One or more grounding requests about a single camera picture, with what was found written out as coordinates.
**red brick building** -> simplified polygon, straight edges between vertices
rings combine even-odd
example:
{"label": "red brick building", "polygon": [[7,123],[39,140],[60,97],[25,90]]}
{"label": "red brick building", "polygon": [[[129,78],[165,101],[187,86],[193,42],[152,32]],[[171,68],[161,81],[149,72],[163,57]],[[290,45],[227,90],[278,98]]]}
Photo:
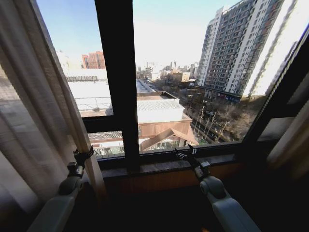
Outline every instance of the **red brick building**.
{"label": "red brick building", "polygon": [[84,69],[105,69],[105,60],[103,52],[97,51],[82,55]]}

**flat rooftop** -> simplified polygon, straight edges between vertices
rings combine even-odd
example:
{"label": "flat rooftop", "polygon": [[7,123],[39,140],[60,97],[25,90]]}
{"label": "flat rooftop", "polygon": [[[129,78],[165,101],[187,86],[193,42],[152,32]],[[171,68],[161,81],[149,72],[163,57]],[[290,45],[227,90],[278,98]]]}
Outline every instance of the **flat rooftop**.
{"label": "flat rooftop", "polygon": [[142,80],[136,80],[136,92],[137,93],[151,93],[155,92],[152,88],[150,88],[147,84],[145,84]]}
{"label": "flat rooftop", "polygon": [[144,101],[144,100],[168,100],[173,99],[176,100],[177,98],[167,92],[143,92],[137,93],[137,101]]}

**window glass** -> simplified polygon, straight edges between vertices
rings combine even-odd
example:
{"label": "window glass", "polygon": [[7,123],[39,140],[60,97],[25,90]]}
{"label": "window glass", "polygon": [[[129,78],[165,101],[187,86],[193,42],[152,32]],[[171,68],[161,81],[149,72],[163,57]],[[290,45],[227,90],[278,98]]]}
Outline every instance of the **window glass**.
{"label": "window glass", "polygon": [[82,117],[112,115],[94,0],[37,0]]}
{"label": "window glass", "polygon": [[133,0],[140,151],[241,141],[306,28],[304,2]]}
{"label": "window glass", "polygon": [[121,131],[88,134],[97,159],[124,156],[124,143]]}

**car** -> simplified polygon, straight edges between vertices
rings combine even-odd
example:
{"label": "car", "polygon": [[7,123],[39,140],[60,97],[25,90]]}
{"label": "car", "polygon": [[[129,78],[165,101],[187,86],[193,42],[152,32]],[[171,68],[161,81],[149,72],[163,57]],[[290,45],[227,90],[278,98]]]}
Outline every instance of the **car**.
{"label": "car", "polygon": [[212,132],[209,133],[209,136],[210,136],[213,140],[215,140],[215,139],[218,137],[216,134],[214,134],[214,133],[212,133]]}
{"label": "car", "polygon": [[214,112],[211,112],[211,111],[206,111],[206,115],[208,115],[209,117],[213,116],[214,115]]}

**distant building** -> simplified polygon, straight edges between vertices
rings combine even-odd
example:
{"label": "distant building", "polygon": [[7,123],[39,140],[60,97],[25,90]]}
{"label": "distant building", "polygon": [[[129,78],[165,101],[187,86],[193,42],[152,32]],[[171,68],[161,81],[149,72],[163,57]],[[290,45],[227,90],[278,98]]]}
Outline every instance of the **distant building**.
{"label": "distant building", "polygon": [[147,68],[154,68],[154,67],[157,67],[158,66],[158,62],[155,62],[155,61],[151,61],[151,62],[146,62],[147,63]]}
{"label": "distant building", "polygon": [[171,71],[170,70],[161,70],[161,77],[167,77]]}
{"label": "distant building", "polygon": [[173,80],[179,81],[179,82],[188,82],[190,78],[189,72],[174,72],[173,74]]}
{"label": "distant building", "polygon": [[[179,99],[154,92],[141,80],[136,80],[136,89],[140,151],[198,145],[190,126],[192,119],[183,113]],[[121,131],[88,135],[97,156],[115,157],[124,151]]]}
{"label": "distant building", "polygon": [[170,69],[176,69],[176,61],[170,63]]}
{"label": "distant building", "polygon": [[160,79],[160,76],[161,76],[161,72],[159,72],[159,71],[157,71],[157,72],[152,71],[152,72],[151,72],[151,80],[152,80],[152,81],[155,81],[155,80],[157,80],[157,79]]}
{"label": "distant building", "polygon": [[70,69],[70,63],[71,63],[70,59],[61,50],[60,51],[56,51],[56,54],[58,56],[58,59],[59,59],[60,65],[62,67],[63,73],[66,75],[66,73]]}
{"label": "distant building", "polygon": [[191,64],[190,66],[190,78],[191,79],[197,77],[197,70],[198,70],[198,62]]}
{"label": "distant building", "polygon": [[82,55],[84,69],[105,69],[105,60],[103,52],[97,51]]}

